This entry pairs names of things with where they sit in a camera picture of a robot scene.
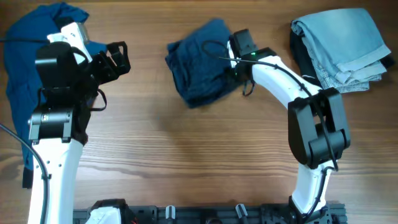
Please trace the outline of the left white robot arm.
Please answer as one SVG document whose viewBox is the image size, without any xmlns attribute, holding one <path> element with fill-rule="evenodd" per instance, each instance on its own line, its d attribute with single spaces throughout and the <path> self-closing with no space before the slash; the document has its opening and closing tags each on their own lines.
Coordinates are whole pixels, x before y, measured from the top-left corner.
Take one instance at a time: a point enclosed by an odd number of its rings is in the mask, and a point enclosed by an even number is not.
<svg viewBox="0 0 398 224">
<path fill-rule="evenodd" d="M 90 54 L 85 26 L 72 22 L 36 53 L 35 67 L 42 87 L 28 120 L 35 158 L 29 223 L 71 223 L 75 179 L 93 102 L 104 92 L 99 86 L 117 80 L 131 69 L 125 42 L 106 45 Z"/>
</svg>

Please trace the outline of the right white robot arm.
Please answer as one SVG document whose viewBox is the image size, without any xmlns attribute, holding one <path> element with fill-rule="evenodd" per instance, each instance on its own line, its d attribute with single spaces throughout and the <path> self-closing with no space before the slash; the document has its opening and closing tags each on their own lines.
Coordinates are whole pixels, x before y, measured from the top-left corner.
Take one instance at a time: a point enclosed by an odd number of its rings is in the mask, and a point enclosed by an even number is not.
<svg viewBox="0 0 398 224">
<path fill-rule="evenodd" d="M 264 87 L 287 109 L 288 142 L 298 161 L 288 219 L 310 223 L 331 217 L 325 200 L 328 182 L 351 143 L 340 93 L 305 81 L 269 48 L 230 39 L 226 49 L 237 77 Z"/>
</svg>

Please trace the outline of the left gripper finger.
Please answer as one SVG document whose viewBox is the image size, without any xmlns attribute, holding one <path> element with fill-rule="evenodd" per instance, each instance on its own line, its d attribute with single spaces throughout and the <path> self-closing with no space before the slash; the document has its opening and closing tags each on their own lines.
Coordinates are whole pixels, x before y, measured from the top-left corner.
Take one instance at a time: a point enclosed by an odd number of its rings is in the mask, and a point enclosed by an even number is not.
<svg viewBox="0 0 398 224">
<path fill-rule="evenodd" d="M 124 41 L 112 42 L 106 48 L 114 62 L 128 62 L 127 45 Z"/>
<path fill-rule="evenodd" d="M 108 57 L 110 70 L 108 72 L 109 77 L 118 77 L 128 73 L 131 69 L 131 64 L 127 56 L 112 56 Z"/>
</svg>

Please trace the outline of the dark navy denim shorts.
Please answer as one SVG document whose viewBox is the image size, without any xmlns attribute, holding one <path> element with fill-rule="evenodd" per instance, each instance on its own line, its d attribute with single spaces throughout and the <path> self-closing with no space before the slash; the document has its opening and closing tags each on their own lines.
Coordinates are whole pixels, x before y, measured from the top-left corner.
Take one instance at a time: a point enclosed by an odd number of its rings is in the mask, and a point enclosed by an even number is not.
<svg viewBox="0 0 398 224">
<path fill-rule="evenodd" d="M 241 82 L 234 78 L 231 64 L 217 56 L 225 51 L 231 35 L 222 19 L 213 19 L 186 38 L 169 43 L 165 61 L 175 87 L 189 108 L 208 105 L 235 91 Z"/>
</svg>

